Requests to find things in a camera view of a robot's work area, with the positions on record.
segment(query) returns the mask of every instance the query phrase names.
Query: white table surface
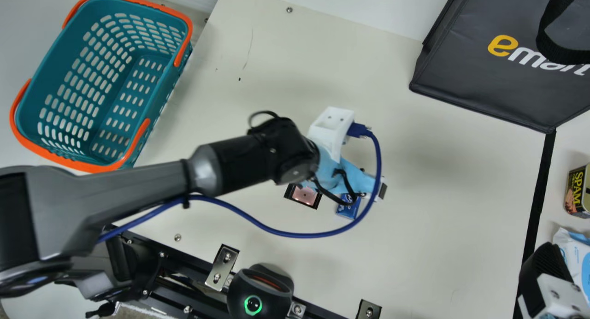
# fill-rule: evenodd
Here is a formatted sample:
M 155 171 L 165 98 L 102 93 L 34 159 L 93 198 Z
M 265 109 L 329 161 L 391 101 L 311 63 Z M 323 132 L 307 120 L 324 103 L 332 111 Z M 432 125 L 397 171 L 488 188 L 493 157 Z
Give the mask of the white table surface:
M 348 318 L 361 298 L 383 306 L 382 318 L 512 315 L 544 136 L 410 92 L 419 41 L 305 8 L 287 14 L 287 6 L 219 0 L 137 165 L 240 136 L 255 111 L 291 117 L 307 132 L 337 106 L 356 111 L 381 141 L 385 201 L 326 239 L 269 235 L 205 203 L 171 208 L 132 231 L 209 261 L 222 243 L 233 246 L 236 270 L 278 265 L 297 297 Z M 375 170 L 369 140 L 352 141 L 343 155 Z M 328 199 L 316 211 L 284 191 L 267 182 L 222 199 L 278 229 L 348 222 Z
M 590 113 L 584 113 L 557 128 L 547 191 L 539 221 L 537 247 L 544 242 L 551 242 L 559 226 L 590 236 L 590 220 L 571 216 L 563 208 L 567 173 L 590 163 L 588 129 Z

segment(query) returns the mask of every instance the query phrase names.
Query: robotic arm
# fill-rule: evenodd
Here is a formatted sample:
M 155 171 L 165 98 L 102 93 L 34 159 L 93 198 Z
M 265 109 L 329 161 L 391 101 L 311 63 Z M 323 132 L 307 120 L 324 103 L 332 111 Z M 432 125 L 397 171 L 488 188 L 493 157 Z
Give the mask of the robotic arm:
M 95 242 L 105 225 L 191 192 L 216 197 L 267 180 L 313 179 L 342 188 L 342 176 L 333 174 L 337 163 L 321 166 L 325 144 L 302 136 L 288 118 L 262 113 L 272 118 L 251 126 L 246 136 L 201 145 L 188 160 L 87 176 L 51 166 L 0 169 L 0 298 L 62 278 L 72 258 L 100 250 Z M 362 176 L 352 179 L 355 192 L 364 189 L 363 181 L 374 184 L 374 178 L 346 166 Z

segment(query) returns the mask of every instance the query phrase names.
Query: white wall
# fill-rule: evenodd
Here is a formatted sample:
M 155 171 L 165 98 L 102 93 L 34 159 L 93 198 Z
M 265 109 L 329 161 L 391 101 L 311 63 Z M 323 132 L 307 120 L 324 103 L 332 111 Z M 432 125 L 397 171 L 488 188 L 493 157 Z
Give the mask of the white wall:
M 0 167 L 41 161 L 14 138 L 10 106 L 34 75 L 78 0 L 0 0 Z M 49 285 L 29 295 L 2 300 L 10 319 L 84 318 L 98 304 L 84 300 L 72 287 Z
M 420 41 L 426 37 L 447 2 L 447 0 L 284 1 Z

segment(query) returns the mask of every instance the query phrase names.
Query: black cable tie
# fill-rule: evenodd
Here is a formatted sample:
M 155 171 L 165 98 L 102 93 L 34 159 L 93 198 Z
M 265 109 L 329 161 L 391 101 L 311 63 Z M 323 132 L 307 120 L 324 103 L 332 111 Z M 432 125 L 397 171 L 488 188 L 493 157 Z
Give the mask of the black cable tie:
M 192 193 L 192 189 L 190 188 L 190 183 L 191 183 L 191 179 L 190 179 L 190 170 L 189 170 L 189 163 L 187 159 L 181 159 L 181 164 L 183 164 L 183 174 L 185 176 L 185 182 L 186 182 L 186 189 L 185 189 L 185 194 L 184 194 L 184 201 L 183 201 L 183 208 L 189 208 L 190 207 L 190 193 Z

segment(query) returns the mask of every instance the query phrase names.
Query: basket hole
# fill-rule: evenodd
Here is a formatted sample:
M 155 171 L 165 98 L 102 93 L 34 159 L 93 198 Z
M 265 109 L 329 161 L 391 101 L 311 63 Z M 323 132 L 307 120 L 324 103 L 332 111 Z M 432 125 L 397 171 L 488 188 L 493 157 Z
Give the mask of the basket hole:
M 80 57 L 84 57 L 88 53 L 88 47 L 82 48 L 82 52 L 80 52 Z
M 93 56 L 94 56 L 94 52 L 89 52 L 88 55 L 86 56 L 86 61 L 90 62 L 90 60 L 92 60 Z
M 80 65 L 80 59 L 74 60 L 74 63 L 72 63 L 72 69 L 75 70 L 78 67 L 78 65 Z

